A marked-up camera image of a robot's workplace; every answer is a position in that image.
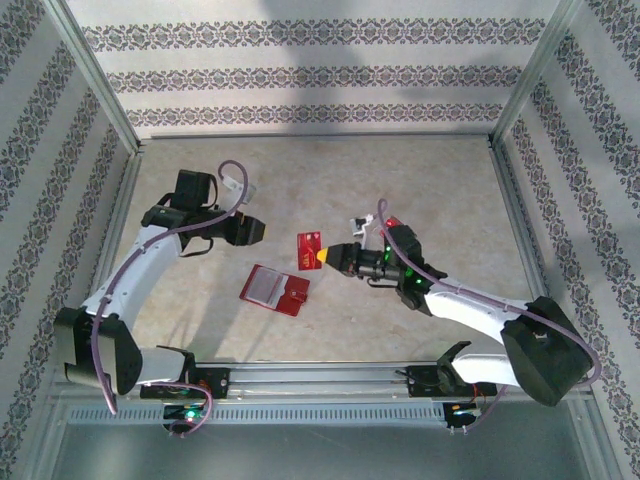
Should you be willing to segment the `left aluminium side rail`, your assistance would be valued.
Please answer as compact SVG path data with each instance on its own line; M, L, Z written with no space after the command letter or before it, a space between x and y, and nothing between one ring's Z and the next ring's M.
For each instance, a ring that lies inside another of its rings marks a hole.
M56 363L60 366L62 372L65 371L66 364L75 363L73 320L81 317L80 310L83 302L102 287L114 269L133 190L140 169L141 158L142 151L132 154L123 171L118 192L108 217L106 229L104 235L101 237L103 240L102 247L95 264L92 282L88 291L84 297L80 299L78 305L65 308L64 311L60 312L61 321L55 322Z

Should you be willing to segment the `aluminium frame post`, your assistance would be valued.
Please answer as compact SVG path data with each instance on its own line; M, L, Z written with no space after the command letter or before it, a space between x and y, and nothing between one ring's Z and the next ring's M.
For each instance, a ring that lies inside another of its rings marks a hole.
M559 0L547 26L528 60L515 89L509 97L499 120L489 135L491 148L496 150L527 102L547 64L553 58L560 41L584 0Z
M140 149L139 138L67 2L65 0L41 0L41 2L61 39L73 55L88 86L95 93L110 123L115 127L126 150L130 154L137 154Z

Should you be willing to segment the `red leather card holder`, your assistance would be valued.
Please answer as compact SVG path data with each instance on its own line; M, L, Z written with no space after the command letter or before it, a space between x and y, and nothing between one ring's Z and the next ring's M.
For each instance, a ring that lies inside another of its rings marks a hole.
M310 281L255 264L239 295L241 300L296 317L307 301Z

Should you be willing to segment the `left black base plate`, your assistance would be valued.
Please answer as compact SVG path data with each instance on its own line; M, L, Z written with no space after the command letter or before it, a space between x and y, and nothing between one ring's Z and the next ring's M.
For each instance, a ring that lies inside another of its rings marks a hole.
M229 381L229 368L192 368L183 374L178 383L196 385L206 389L214 399L225 399L227 397ZM142 386L140 397L146 400L161 400L165 403L176 403L195 399L202 401L206 395L200 390L191 387L168 387L168 386Z

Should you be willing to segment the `aluminium rail along wall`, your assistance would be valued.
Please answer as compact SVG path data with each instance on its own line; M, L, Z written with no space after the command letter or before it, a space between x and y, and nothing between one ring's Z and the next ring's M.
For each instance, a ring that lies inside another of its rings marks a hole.
M342 138L411 138L426 137L428 139L462 139L481 138L490 140L490 133L477 132L326 132L326 133L254 133L254 134L155 134L146 138L146 141L170 141L170 140L258 140L258 139L294 139L294 140L337 140Z

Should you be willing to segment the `long aluminium mounting rail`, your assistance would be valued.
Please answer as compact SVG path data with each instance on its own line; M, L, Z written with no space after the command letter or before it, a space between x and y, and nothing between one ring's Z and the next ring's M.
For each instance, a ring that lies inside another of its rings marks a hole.
M180 373L162 373L158 368L136 368L127 365L115 376L113 392L118 397L135 396L140 399L142 386L191 387L205 395L206 389L196 385L178 383L180 377L192 368L229 368L230 381L226 400L233 398L270 399L284 397L291 399L329 399L355 397L410 397L405 375L401 370L411 365L437 365L451 369L466 383L493 383L498 387L512 387L521 390L534 401L546 405L556 405L566 394L580 386L581 376L575 382L560 389L553 389L541 382L527 385L516 379L513 369L503 355L464 355L454 361L440 362L400 362L400 363L190 363ZM195 399L169 405L201 403Z

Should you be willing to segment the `left green-lit circuit board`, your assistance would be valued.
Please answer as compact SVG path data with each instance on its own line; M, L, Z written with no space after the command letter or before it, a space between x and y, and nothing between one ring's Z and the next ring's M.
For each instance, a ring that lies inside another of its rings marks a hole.
M202 405L167 405L163 410L162 426L170 434L184 435L194 429L205 413Z

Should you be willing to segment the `right small circuit board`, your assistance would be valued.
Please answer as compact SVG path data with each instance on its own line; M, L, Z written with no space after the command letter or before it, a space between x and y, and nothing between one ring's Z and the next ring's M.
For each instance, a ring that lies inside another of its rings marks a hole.
M443 404L446 428L451 432L467 433L482 416L482 410L475 402Z

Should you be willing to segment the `left aluminium frame post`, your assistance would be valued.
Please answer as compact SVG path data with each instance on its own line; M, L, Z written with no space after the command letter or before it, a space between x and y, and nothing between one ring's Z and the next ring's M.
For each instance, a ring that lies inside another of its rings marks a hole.
M140 149L139 138L67 2L65 0L41 0L41 2L61 39L73 55L88 86L95 93L110 123L115 127L126 150L130 154L137 154Z

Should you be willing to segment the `grey metal shelf panel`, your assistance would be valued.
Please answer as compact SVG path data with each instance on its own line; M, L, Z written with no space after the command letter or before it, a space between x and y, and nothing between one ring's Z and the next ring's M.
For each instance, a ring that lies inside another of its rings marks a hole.
M405 426L66 429L52 480L587 480L565 408L503 403L467 435Z

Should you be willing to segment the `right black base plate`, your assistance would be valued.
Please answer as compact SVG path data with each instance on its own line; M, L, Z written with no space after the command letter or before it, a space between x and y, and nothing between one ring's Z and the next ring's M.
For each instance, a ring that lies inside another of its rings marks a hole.
M493 383L466 383L454 372L437 365L411 365L401 370L407 381L410 397L429 398L478 398L492 397L498 393Z

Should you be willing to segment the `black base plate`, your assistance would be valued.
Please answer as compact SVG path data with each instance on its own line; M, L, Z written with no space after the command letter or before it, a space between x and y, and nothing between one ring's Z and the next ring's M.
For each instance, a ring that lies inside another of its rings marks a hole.
M437 365L411 365L401 370L407 381L410 397L429 398L478 398L492 397L498 393L493 383L466 383L454 372Z
M227 397L229 381L229 368L192 368L183 374L178 383L196 385L206 389L214 399L225 399ZM168 387L168 386L142 386L140 397L146 400L161 400L165 403L176 403L195 399L202 401L206 395L200 390L191 387Z

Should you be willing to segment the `aluminium side rail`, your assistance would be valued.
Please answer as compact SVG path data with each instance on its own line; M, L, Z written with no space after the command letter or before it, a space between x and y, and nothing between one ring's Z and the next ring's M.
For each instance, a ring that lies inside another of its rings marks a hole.
M118 192L108 217L106 229L104 235L101 237L103 240L102 247L95 264L92 282L88 291L84 297L80 299L78 305L65 308L64 311L60 312L61 321L55 322L56 363L60 366L62 372L65 371L66 364L75 363L73 320L81 317L80 310L83 302L102 287L114 269L133 190L140 169L141 158L142 151L132 154L123 171Z
M537 251L537 240L530 225L527 208L520 196L518 181L512 177L510 163L499 148L493 150L490 146L489 153L532 296L521 307L514 300L508 302L509 311L516 316L506 327L508 349L516 349L520 356L529 355L533 360L541 360L543 363L562 359L572 351L576 343L557 329L567 329L570 324L562 322L566 315L549 298Z

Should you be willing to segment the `right aluminium frame post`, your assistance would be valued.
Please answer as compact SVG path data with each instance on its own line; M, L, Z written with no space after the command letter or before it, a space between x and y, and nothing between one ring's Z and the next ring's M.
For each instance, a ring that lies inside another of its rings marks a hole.
M528 60L515 89L509 97L499 120L489 135L491 148L496 150L527 102L547 64L553 58L560 41L584 0L559 0L547 26Z

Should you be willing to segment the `right aluminium side rail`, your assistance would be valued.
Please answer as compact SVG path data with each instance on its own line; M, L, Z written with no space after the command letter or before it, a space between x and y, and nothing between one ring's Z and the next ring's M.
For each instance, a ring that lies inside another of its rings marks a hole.
M508 349L516 349L520 356L529 355L533 360L541 360L543 363L562 359L572 351L576 343L557 329L567 329L570 324L562 322L566 315L549 298L537 251L537 240L530 225L527 208L520 196L518 181L512 177L510 163L499 148L493 150L490 146L489 153L532 296L521 307L514 300L508 302L509 311L516 316L506 327Z

